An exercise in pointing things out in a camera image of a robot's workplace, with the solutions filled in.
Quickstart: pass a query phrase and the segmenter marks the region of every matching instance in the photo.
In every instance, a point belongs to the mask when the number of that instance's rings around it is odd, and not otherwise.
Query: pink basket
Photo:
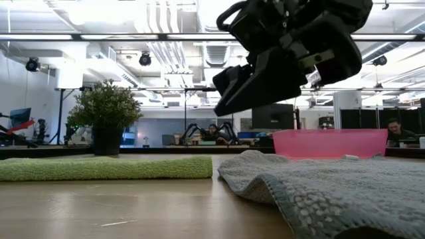
[[[340,159],[342,155],[368,158],[385,154],[386,129],[304,129],[273,134],[276,154],[292,159]]]

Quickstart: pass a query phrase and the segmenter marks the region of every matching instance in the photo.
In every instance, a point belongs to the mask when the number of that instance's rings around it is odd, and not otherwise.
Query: person
[[[215,124],[210,124],[206,134],[202,135],[203,141],[215,141],[217,144],[228,144],[225,136],[218,131],[218,127]]]
[[[408,130],[402,128],[398,119],[392,118],[387,121],[388,127],[388,147],[400,147],[400,140],[403,139],[417,139],[416,135]]]

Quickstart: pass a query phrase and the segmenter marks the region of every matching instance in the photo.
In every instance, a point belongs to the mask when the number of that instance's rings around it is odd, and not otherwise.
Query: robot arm
[[[247,0],[231,6],[217,18],[217,27],[250,53],[247,65],[213,78],[221,95],[216,115],[299,96],[305,75],[316,69],[318,86],[359,73],[361,54],[350,34],[366,23],[372,6],[372,0]]]
[[[239,140],[236,134],[234,133],[232,129],[232,124],[230,122],[224,122],[218,129],[218,131],[225,129],[228,136],[230,137],[229,144],[238,144]]]
[[[186,129],[186,131],[185,131],[185,133],[180,137],[180,139],[179,139],[179,145],[184,145],[185,144],[185,139],[187,138],[187,137],[191,137],[192,136],[192,134],[194,134],[194,132],[196,132],[196,130],[199,130],[199,132],[201,133],[201,135],[204,135],[204,134],[206,134],[207,132],[205,131],[205,129],[203,129],[203,128],[201,128],[201,127],[199,127],[196,123],[191,123],[188,127],[187,127],[187,129]]]

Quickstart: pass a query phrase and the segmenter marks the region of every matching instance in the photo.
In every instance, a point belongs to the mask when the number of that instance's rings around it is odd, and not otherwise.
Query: wooden table
[[[182,148],[193,148],[193,149],[199,149],[199,148],[207,148],[207,149],[244,149],[249,148],[249,145],[171,145],[171,146],[165,146],[166,148],[174,148],[174,149],[182,149]]]
[[[0,183],[0,238],[294,238],[277,207],[239,198],[218,179],[229,157],[212,157],[211,179]]]

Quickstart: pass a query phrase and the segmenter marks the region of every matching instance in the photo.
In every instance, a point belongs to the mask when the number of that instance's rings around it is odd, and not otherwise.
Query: green towel
[[[0,161],[0,181],[92,179],[204,179],[213,175],[210,157],[174,160],[6,159]]]

